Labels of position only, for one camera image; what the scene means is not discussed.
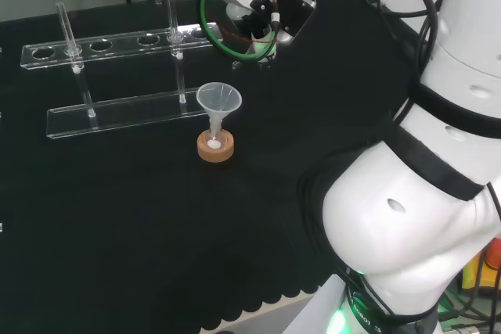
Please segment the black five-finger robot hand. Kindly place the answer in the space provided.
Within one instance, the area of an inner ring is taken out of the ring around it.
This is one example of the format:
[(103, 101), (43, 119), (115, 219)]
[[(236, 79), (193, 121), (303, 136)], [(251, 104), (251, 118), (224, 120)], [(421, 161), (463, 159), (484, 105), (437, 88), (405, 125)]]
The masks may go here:
[(316, 0), (277, 0), (279, 30), (272, 33), (272, 10), (258, 0), (253, 9), (245, 9), (234, 3), (226, 6), (226, 15), (238, 30), (237, 38), (249, 45), (248, 54), (261, 53), (267, 44), (289, 44), (315, 11)]

